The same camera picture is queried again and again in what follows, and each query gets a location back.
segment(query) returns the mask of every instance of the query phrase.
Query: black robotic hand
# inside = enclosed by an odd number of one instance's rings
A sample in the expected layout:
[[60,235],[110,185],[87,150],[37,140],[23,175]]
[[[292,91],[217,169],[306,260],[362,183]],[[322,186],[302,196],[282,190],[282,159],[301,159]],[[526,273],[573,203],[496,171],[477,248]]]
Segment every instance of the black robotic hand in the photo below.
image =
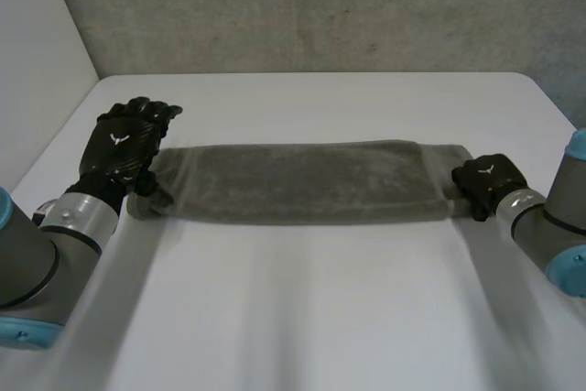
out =
[[80,176],[106,177],[124,186],[125,193],[148,196],[157,189],[155,175],[148,171],[158,153],[168,125],[181,107],[144,96],[128,104],[115,104],[97,119],[97,126],[83,152]]
[[504,196],[527,188],[521,171],[501,154],[467,160],[451,171],[451,179],[470,202],[472,218],[477,222],[484,222],[494,214]]

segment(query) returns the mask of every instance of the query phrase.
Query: gray cylindrical arm segment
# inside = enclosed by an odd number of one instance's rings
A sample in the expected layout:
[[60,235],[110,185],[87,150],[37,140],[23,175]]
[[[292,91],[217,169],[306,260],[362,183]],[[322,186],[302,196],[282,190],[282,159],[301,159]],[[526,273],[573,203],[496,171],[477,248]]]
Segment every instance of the gray cylindrical arm segment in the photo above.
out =
[[0,309],[40,291],[58,260],[56,246],[12,203],[0,229]]
[[521,214],[515,223],[515,243],[542,272],[561,252],[584,244],[584,236],[559,228],[544,218],[543,206]]
[[564,155],[549,191],[546,212],[586,230],[586,161]]

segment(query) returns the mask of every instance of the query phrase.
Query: black band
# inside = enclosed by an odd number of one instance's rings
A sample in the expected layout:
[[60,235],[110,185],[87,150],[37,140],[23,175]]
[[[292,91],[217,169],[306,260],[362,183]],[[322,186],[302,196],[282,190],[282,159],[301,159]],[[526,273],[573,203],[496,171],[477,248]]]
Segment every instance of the black band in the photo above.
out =
[[98,256],[102,256],[102,248],[95,243],[90,237],[87,235],[83,235],[73,229],[65,228],[63,226],[57,225],[50,225],[50,226],[43,226],[40,230],[44,233],[57,233],[57,234],[64,234],[68,235],[69,237],[73,237],[80,242],[87,244]]
[[40,292],[40,290],[43,289],[50,282],[50,280],[53,278],[53,276],[57,272],[57,267],[59,267],[59,260],[60,260],[59,250],[57,249],[57,246],[53,242],[51,242],[51,244],[53,244],[53,249],[55,250],[55,258],[53,259],[53,265],[51,266],[51,269],[49,269],[49,272],[45,275],[45,277],[42,279],[42,281],[40,283],[38,283],[26,295],[23,295],[22,297],[19,297],[17,299],[13,299],[12,301],[8,301],[4,304],[0,304],[0,310],[1,309],[10,309],[11,307],[17,306],[21,302],[25,302],[26,300],[31,299],[32,297],[37,295]]
[[105,201],[116,211],[118,217],[120,217],[122,201],[126,196],[126,188],[123,184],[100,173],[83,175],[80,180],[67,188],[65,192],[80,192]]
[[566,231],[570,231],[571,233],[579,234],[579,235],[586,235],[586,229],[579,228],[578,226],[574,226],[573,224],[565,223],[564,221],[554,217],[547,211],[543,211],[543,216],[545,219],[558,226],[558,228],[565,229]]
[[521,211],[513,220],[513,223],[511,224],[511,238],[513,240],[515,240],[515,227],[516,224],[519,223],[519,220],[521,220],[525,214],[527,214],[530,211],[536,210],[537,208],[543,208],[544,203],[538,203],[537,205],[532,205],[530,207],[528,207],[526,210]]

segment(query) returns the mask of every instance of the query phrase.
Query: white logo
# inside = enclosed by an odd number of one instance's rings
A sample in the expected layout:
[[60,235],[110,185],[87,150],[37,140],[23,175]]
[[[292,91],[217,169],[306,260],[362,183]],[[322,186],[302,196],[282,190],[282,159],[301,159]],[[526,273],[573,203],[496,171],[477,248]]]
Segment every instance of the white logo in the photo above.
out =
[[115,137],[113,133],[110,134],[110,138],[113,140],[115,146],[117,146],[121,142],[124,142],[129,137],[130,135],[126,135],[125,137]]
[[494,169],[494,164],[492,164],[489,169],[479,169],[478,172],[491,174],[493,172],[493,169]]

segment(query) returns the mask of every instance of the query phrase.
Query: concrete wall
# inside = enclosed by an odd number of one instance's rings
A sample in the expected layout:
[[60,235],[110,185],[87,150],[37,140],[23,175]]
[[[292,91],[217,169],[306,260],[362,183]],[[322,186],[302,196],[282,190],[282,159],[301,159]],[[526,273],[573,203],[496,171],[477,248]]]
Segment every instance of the concrete wall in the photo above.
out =
[[103,77],[517,71],[586,125],[586,0],[66,1]]
[[17,185],[96,82],[63,0],[0,0],[0,186]]

